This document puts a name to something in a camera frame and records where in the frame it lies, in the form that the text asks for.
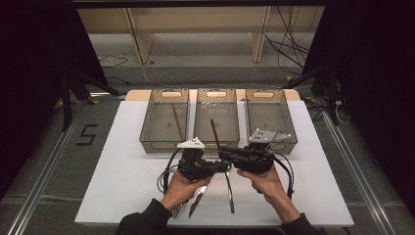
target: white tabletop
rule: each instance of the white tabletop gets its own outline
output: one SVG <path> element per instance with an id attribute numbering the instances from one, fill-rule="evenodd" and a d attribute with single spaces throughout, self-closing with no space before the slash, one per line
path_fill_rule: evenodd
<path id="1" fill-rule="evenodd" d="M 305 104 L 289 101 L 290 113 L 299 143 L 288 155 L 295 174 L 293 202 L 305 212 L 312 225 L 350 227 L 352 218 L 327 162 Z M 160 200 L 157 179 L 165 169 L 171 154 L 146 154 L 139 142 L 148 102 L 123 101 L 115 116 L 101 158 L 85 193 L 75 219 L 85 225 L 117 225 L 133 212 L 142 212 L 152 198 Z M 195 103 L 190 105 L 189 132 L 193 135 Z M 240 147 L 247 145 L 245 106 L 238 102 L 241 130 Z M 288 176 L 277 165 L 283 185 Z M 230 172 L 235 213 L 231 213 L 226 178 L 216 174 L 195 212 L 189 218 L 190 204 L 183 207 L 168 226 L 175 227 L 275 227 L 281 219 L 251 187 L 248 179 Z"/>

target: black sleeve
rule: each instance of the black sleeve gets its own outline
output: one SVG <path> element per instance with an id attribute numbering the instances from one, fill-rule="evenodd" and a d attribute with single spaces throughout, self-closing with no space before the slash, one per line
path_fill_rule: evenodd
<path id="1" fill-rule="evenodd" d="M 126 215 L 119 223 L 115 235 L 159 234 L 164 230 L 170 217 L 170 211 L 153 199 L 142 213 Z"/>
<path id="2" fill-rule="evenodd" d="M 324 228 L 315 229 L 302 213 L 301 216 L 289 223 L 281 225 L 286 235 L 328 235 Z"/>

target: gray floor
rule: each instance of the gray floor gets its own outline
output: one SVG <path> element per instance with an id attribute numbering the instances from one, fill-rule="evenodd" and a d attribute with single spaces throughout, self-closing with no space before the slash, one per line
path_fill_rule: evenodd
<path id="1" fill-rule="evenodd" d="M 241 34 L 190 34 L 184 38 L 176 34 L 158 35 L 149 58 L 149 62 L 153 61 L 153 63 L 147 63 L 144 67 L 137 63 L 128 37 L 91 35 L 91 38 L 100 58 L 106 55 L 128 58 L 128 62 L 120 66 L 104 68 L 107 76 L 116 76 L 129 82 L 126 84 L 116 78 L 109 79 L 110 86 L 121 91 L 161 87 L 149 81 L 176 86 L 186 85 L 190 88 L 209 85 L 206 84 L 207 80 L 211 82 L 210 84 L 220 83 L 235 88 L 280 87 L 287 83 L 287 75 L 290 75 L 278 67 L 278 57 L 267 43 L 264 46 L 261 63 L 253 63 L 246 35 Z M 306 46 L 307 40 L 304 39 L 303 43 Z M 284 59 L 280 59 L 282 59 L 280 66 L 284 65 Z M 117 61 L 106 61 L 103 62 L 103 66 L 110 67 L 116 63 Z M 292 71 L 301 72 L 300 68 L 293 67 L 292 64 L 286 63 L 286 66 Z M 298 87 L 301 96 L 311 96 L 309 85 L 312 81 L 310 79 Z M 101 92 L 93 86 L 89 86 L 89 89 L 91 92 Z M 114 234 L 114 227 L 85 227 L 73 222 L 121 101 L 102 98 L 92 100 L 97 102 L 89 103 L 80 114 L 24 234 Z M 316 115 L 319 117 L 316 109 L 310 109 L 309 113 L 310 117 L 304 118 L 315 118 Z M 340 115 L 347 117 L 344 111 L 341 111 Z M 49 128 L 42 133 L 32 157 L 27 160 L 7 196 L 0 203 L 0 234 L 7 234 L 13 219 L 62 134 L 63 109 L 60 104 L 57 104 L 51 114 L 49 123 Z M 355 225 L 348 231 L 353 235 L 381 234 L 326 121 L 321 119 L 313 123 L 355 221 Z M 87 124 L 97 125 L 88 128 L 88 131 L 91 131 L 88 133 L 93 133 L 96 137 L 92 145 L 78 146 L 77 143 L 89 141 L 89 138 L 80 136 Z M 359 166 L 364 169 L 364 175 L 375 195 L 387 212 L 395 234 L 415 234 L 414 218 L 393 190 L 382 169 L 373 160 L 372 153 L 357 127 L 351 121 L 346 125 L 340 124 L 339 128 Z M 342 229 L 328 230 L 330 234 L 346 234 Z"/>

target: transparent storage bin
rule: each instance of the transparent storage bin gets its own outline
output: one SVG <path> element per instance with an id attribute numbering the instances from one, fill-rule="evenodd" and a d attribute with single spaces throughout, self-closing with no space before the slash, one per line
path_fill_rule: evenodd
<path id="1" fill-rule="evenodd" d="M 172 153 L 186 141 L 189 90 L 152 90 L 140 142 L 146 153 Z"/>
<path id="2" fill-rule="evenodd" d="M 255 130 L 291 134 L 291 138 L 272 142 L 270 150 L 289 155 L 298 143 L 284 90 L 246 90 L 248 137 Z"/>
<path id="3" fill-rule="evenodd" d="M 205 145 L 205 152 L 216 152 L 210 120 L 213 119 L 220 146 L 238 147 L 239 122 L 235 89 L 199 89 L 194 137 Z"/>

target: person's left hand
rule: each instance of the person's left hand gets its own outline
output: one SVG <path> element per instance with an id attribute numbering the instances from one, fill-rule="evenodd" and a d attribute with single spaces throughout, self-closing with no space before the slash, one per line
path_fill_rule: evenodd
<path id="1" fill-rule="evenodd" d="M 161 204 L 170 212 L 195 196 L 198 188 L 210 184 L 210 178 L 189 181 L 180 172 L 175 171 L 168 184 L 167 192 Z"/>

